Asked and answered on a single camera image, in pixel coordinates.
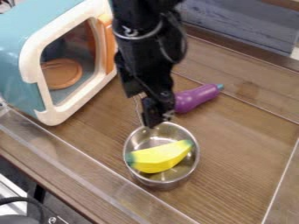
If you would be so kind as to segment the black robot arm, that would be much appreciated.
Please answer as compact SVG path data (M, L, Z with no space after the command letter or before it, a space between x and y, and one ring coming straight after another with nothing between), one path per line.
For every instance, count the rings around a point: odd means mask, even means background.
M109 0L115 70L125 95L144 94L141 118L148 128L173 115L170 72L186 53L185 31L176 10L181 1Z

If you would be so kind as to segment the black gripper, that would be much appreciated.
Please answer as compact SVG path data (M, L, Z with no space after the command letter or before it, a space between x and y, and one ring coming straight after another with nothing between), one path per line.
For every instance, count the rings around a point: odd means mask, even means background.
M173 116L172 67L168 64L153 65L133 73L119 52L115 53L114 62L125 97L130 98L141 93L148 96L141 99L141 117L144 126L152 129Z

